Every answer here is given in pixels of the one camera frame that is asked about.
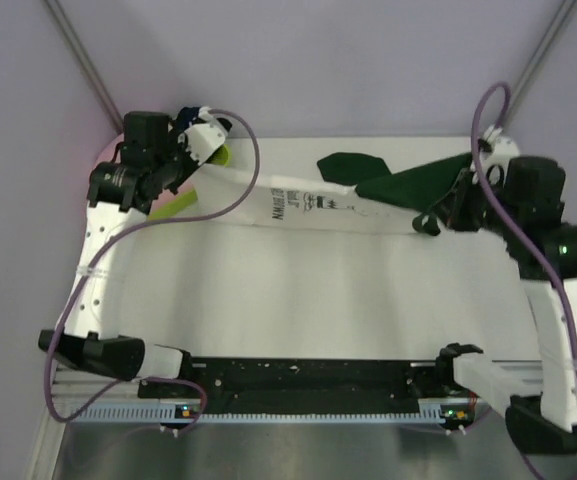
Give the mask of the white and green t shirt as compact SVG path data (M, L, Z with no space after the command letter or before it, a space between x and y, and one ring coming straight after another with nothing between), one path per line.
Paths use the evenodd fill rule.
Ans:
M120 332L195 355L533 360L515 264L485 233L413 231L345 187L207 165L181 224L134 233Z

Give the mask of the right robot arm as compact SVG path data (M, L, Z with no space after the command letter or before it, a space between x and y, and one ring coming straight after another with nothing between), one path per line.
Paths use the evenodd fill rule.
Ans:
M444 394L467 389L503 416L524 455L577 454L577 225L563 221L565 172L556 161L520 156L484 168L502 213L474 168L462 169L436 213L455 232L501 237L518 267L535 324L542 385L531 387L472 344L452 343L437 358Z

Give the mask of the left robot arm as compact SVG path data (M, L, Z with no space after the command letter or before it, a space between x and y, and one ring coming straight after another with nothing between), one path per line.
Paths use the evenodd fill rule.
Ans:
M111 156L98 162L86 194L84 243L72 291L57 325L38 338L49 364L117 381L160 377L173 396L194 387L185 352L120 332L119 305L134 233L165 192L177 193L224 144L230 127L208 107L176 116L131 111Z

